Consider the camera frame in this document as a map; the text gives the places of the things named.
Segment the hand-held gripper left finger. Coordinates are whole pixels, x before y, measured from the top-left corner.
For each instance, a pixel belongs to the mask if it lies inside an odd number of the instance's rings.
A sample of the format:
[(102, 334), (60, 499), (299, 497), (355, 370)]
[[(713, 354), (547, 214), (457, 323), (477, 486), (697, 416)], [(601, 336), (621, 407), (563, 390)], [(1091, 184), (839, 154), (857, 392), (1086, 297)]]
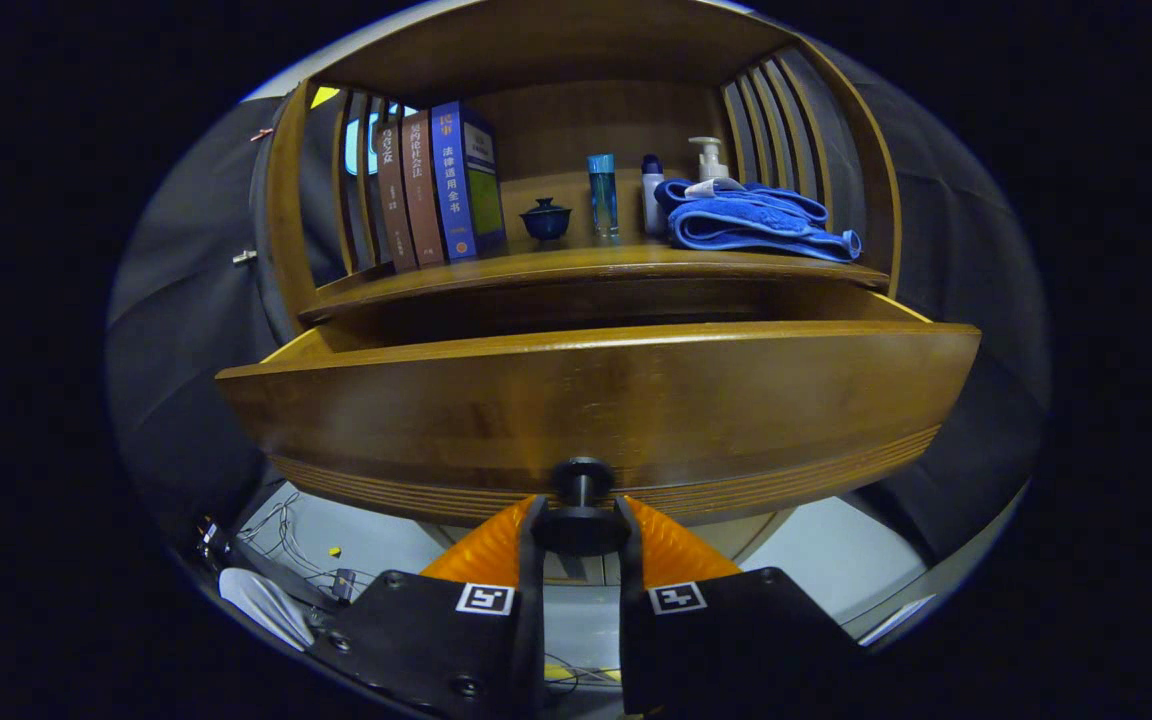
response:
[(435, 719), (536, 719), (544, 679), (544, 553), (526, 497), (422, 574), (389, 570), (340, 611), (311, 655), (384, 700)]

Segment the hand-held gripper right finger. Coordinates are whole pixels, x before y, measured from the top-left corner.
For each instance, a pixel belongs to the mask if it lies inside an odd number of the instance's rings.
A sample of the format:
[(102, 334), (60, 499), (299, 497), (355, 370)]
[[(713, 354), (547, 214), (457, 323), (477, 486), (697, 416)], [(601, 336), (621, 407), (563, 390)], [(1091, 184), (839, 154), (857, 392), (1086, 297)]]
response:
[(803, 717), (867, 647), (778, 568), (744, 571), (664, 511), (617, 497), (623, 708), (639, 717)]

